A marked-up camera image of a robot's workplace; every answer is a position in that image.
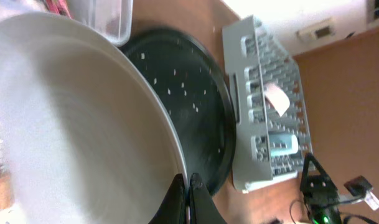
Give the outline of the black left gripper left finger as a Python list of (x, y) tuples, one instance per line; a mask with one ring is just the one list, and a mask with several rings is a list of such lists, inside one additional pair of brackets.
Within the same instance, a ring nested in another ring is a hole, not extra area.
[(149, 224), (185, 224), (186, 194), (182, 174), (176, 174)]

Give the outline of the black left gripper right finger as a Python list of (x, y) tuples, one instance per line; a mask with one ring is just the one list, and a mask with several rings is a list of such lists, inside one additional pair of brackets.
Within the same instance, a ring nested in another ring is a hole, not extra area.
[(190, 224), (226, 224), (198, 173), (190, 177)]

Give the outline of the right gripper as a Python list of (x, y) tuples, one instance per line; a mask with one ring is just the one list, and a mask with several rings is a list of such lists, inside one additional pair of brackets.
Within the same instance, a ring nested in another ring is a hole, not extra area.
[[(318, 174), (310, 174), (310, 167)], [(314, 155), (308, 152), (304, 158), (300, 191), (310, 210), (327, 209), (339, 205), (366, 202), (373, 210), (379, 209), (379, 199), (373, 194), (373, 185), (362, 175), (344, 183), (348, 195), (341, 195), (332, 179)]]

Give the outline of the blue plastic cup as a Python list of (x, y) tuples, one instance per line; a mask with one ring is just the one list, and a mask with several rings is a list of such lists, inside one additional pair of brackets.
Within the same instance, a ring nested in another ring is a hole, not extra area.
[(299, 141), (294, 134), (270, 134), (269, 145), (271, 156), (285, 156), (299, 151)]

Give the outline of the grey plate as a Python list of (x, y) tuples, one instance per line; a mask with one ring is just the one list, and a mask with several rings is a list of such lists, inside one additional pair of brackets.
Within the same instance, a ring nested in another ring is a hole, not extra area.
[(0, 137), (26, 223), (148, 223), (185, 172), (169, 115), (136, 67), (53, 14), (0, 22)]

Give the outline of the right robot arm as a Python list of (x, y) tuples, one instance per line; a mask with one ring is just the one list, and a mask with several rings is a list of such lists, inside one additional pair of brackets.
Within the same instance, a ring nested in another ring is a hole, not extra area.
[(300, 192), (307, 210), (307, 216), (313, 224), (342, 224), (357, 218), (365, 223), (374, 220), (362, 215), (342, 213), (341, 205), (365, 202), (373, 211), (379, 209), (379, 199), (373, 194), (373, 185), (362, 175), (344, 183), (348, 195), (339, 194), (328, 173), (313, 154), (307, 153), (302, 169)]

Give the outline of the grey dishwasher rack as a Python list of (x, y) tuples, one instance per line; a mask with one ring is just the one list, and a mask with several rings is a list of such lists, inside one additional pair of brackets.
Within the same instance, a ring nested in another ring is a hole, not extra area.
[[(296, 61), (255, 16), (223, 27), (222, 40), (236, 118), (234, 188), (246, 194), (297, 177), (312, 141)], [(282, 117), (264, 96), (267, 83), (277, 84), (289, 97)], [(299, 151), (271, 156), (270, 134), (296, 135)]]

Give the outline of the round black tray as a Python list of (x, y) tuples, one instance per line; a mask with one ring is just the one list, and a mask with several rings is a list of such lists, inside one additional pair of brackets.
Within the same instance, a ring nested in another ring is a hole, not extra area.
[(168, 28), (144, 31), (119, 49), (167, 110), (187, 173), (200, 174), (215, 195), (230, 173), (236, 144), (232, 100), (217, 62), (196, 38)]

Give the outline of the clear plastic bin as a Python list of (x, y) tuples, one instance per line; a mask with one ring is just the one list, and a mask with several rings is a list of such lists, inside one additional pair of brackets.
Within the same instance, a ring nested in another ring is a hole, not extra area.
[(115, 46), (130, 38), (133, 0), (69, 0), (73, 19), (92, 28)]

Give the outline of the red snack wrapper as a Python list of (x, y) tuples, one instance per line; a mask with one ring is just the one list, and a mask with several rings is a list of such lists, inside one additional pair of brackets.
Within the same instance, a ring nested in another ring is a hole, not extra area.
[(49, 12), (72, 18), (66, 0), (45, 0), (45, 4)]

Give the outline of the white wall outlet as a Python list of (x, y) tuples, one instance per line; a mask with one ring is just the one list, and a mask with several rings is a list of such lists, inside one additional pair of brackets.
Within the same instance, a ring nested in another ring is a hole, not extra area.
[(335, 34), (334, 21), (332, 18), (317, 22), (296, 32), (297, 37), (304, 43), (330, 37)]

